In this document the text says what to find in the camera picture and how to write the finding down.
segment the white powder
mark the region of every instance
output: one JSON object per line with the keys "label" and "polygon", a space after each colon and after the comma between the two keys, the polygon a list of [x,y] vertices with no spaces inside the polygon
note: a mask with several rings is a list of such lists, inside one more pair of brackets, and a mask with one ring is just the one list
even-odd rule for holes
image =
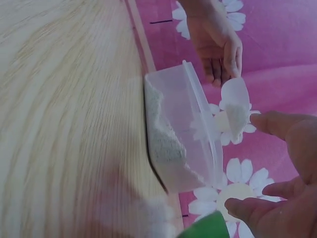
{"label": "white powder", "polygon": [[146,114],[149,152],[156,162],[176,162],[186,159],[186,149],[178,140],[170,123],[161,113],[163,94],[145,81]]}
{"label": "white powder", "polygon": [[145,104],[149,154],[169,192],[185,192],[205,186],[204,178],[190,169],[186,149],[162,112],[163,94],[145,80]]}

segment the green lid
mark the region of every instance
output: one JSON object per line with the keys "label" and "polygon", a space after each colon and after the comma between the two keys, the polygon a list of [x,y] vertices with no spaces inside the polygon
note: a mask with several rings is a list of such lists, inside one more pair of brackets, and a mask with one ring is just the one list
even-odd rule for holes
{"label": "green lid", "polygon": [[230,238],[226,221],[216,211],[184,230],[177,238]]}

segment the plastic container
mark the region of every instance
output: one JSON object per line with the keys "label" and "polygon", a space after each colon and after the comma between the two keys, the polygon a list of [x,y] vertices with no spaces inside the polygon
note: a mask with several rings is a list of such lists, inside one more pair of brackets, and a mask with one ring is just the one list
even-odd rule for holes
{"label": "plastic container", "polygon": [[148,149],[169,192],[222,181],[223,153],[203,88],[190,62],[145,77]]}

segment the wooden table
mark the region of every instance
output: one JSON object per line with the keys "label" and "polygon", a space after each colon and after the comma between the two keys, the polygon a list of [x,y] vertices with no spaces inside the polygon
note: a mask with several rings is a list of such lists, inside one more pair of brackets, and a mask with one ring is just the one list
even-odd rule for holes
{"label": "wooden table", "polygon": [[147,156],[133,32],[120,0],[0,0],[1,238],[182,229]]}

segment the pink tablecloth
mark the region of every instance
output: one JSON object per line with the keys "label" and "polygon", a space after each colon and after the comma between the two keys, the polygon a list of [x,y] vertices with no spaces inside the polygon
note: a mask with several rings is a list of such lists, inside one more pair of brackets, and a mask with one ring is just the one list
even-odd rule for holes
{"label": "pink tablecloth", "polygon": [[[185,22],[181,21],[179,5],[175,0],[136,2],[157,70],[179,65],[182,60],[191,61],[209,103],[218,105],[219,89],[205,82],[199,59],[190,40],[185,38]],[[243,77],[252,110],[317,115],[317,1],[222,2],[244,44]],[[153,24],[166,20],[172,21]],[[288,180],[297,174],[285,144],[254,132],[251,127],[244,133],[242,143],[226,144],[223,145],[224,177],[229,180],[228,184],[244,182],[256,191],[267,183]],[[180,194],[185,227],[205,211],[214,209],[217,200],[214,192],[221,190],[200,190],[196,196],[192,192]],[[228,221],[227,225],[231,237],[253,237],[242,223]]]}

